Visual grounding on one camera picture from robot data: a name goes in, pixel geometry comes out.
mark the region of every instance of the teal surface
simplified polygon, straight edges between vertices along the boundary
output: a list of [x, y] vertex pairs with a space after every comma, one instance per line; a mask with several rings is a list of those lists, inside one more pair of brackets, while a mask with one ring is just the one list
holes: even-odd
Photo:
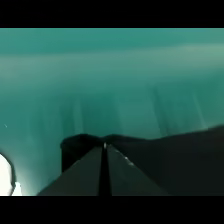
[[65, 137], [224, 121], [224, 29], [0, 29], [0, 43], [0, 149], [24, 195], [60, 175]]

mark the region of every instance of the turquoise water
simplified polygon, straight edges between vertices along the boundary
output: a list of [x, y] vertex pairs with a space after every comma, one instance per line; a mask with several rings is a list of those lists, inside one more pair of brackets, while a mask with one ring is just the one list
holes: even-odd
[[0, 43], [0, 149], [24, 195], [60, 175], [65, 137], [224, 121], [224, 29], [0, 29]]

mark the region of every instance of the black object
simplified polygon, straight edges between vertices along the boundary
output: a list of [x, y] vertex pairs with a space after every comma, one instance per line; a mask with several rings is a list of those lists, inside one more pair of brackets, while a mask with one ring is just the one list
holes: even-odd
[[100, 172], [107, 178], [99, 177], [96, 195], [224, 195], [223, 126], [155, 140], [77, 135], [61, 144], [63, 171], [105, 143]]

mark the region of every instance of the black fabric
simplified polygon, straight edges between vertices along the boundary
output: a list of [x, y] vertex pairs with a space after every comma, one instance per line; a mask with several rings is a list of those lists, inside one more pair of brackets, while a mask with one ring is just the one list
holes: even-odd
[[70, 137], [61, 145], [63, 169], [104, 142], [171, 195], [224, 195], [223, 126], [155, 140], [120, 135]]

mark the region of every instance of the teal background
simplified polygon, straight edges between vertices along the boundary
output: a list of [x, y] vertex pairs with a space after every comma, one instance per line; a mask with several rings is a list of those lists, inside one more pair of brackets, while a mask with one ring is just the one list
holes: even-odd
[[222, 124], [223, 72], [224, 29], [0, 29], [0, 150], [36, 195], [65, 137]]

